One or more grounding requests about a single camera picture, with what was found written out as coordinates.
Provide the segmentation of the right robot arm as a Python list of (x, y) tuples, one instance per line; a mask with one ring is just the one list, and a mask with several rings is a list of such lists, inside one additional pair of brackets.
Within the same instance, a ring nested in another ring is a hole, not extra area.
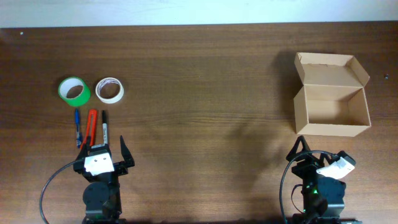
[[(345, 208), (346, 183), (343, 177), (354, 170), (356, 161), (345, 151), (337, 154), (326, 151), (312, 151), (305, 138), (299, 136), (286, 156), (289, 162), (280, 181), (279, 202), (285, 223), (293, 224), (355, 224), (355, 218), (341, 218)], [(284, 213), (282, 189), (285, 176), (292, 171), (302, 179), (301, 187), (303, 209), (287, 218)]]

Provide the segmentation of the brown cardboard box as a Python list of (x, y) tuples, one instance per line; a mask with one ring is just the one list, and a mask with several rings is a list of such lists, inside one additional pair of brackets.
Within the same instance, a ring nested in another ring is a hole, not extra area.
[(294, 64), (303, 84), (294, 97), (297, 134), (355, 137), (371, 127), (370, 76), (355, 56), (298, 52)]

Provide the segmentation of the green tape roll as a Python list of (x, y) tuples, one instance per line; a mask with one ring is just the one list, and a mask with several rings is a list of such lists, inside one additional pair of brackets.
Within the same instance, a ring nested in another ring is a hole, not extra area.
[[(74, 98), (69, 98), (67, 96), (68, 92), (76, 87), (81, 86), (81, 92)], [(88, 102), (91, 96), (91, 91), (86, 85), (86, 83), (79, 77), (68, 77), (64, 79), (58, 86), (58, 95), (62, 100), (64, 100), (68, 105), (72, 107), (79, 107)]]

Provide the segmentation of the black permanent marker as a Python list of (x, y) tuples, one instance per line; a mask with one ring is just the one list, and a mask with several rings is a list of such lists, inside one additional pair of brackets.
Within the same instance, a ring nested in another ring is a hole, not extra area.
[(102, 111), (101, 117), (102, 117), (102, 128), (103, 128), (103, 142), (104, 144), (108, 144), (108, 122), (105, 110)]

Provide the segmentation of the blue ballpoint pen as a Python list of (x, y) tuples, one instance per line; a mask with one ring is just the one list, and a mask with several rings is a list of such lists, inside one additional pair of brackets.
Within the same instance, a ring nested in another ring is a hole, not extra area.
[(80, 132), (80, 113), (78, 108), (75, 109), (75, 126), (76, 126), (76, 146), (79, 149), (82, 144), (82, 135)]

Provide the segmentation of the cream masking tape roll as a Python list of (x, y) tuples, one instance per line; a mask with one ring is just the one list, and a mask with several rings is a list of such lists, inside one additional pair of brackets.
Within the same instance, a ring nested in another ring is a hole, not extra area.
[[(117, 84), (119, 86), (118, 93), (112, 98), (103, 98), (100, 94), (102, 88), (107, 84)], [(99, 98), (99, 100), (102, 101), (103, 103), (113, 104), (113, 103), (117, 103), (118, 101), (120, 101), (122, 99), (122, 97), (124, 96), (124, 87), (123, 87), (122, 83), (117, 78), (106, 77), (106, 78), (100, 80), (96, 84), (95, 93), (96, 93), (96, 96)]]

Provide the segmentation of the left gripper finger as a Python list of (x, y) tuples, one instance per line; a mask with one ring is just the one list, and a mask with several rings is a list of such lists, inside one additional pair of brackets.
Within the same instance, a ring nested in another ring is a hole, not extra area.
[(120, 135), (121, 154), (125, 162), (133, 162), (133, 157), (130, 150), (127, 148), (124, 138)]
[(85, 158), (88, 155), (88, 151), (90, 150), (90, 141), (90, 136), (86, 136), (86, 138), (83, 140), (81, 144), (80, 159)]

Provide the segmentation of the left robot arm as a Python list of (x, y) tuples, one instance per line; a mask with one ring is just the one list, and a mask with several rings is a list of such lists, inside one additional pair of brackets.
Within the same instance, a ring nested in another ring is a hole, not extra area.
[(120, 138), (123, 160), (113, 162), (108, 144), (82, 146), (73, 170), (82, 175), (89, 185), (83, 192), (86, 206), (83, 223), (126, 223), (121, 218), (121, 194), (119, 177), (128, 174), (128, 168), (135, 166), (130, 150)]

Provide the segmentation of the orange utility knife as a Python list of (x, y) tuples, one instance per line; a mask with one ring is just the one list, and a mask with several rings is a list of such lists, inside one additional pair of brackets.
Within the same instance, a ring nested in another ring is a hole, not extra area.
[(96, 124), (98, 120), (98, 111), (95, 109), (90, 109), (88, 111), (88, 118), (86, 123), (86, 131), (85, 136), (81, 142), (80, 148), (83, 147), (86, 143), (89, 146), (93, 146), (95, 143), (95, 136), (96, 136)]

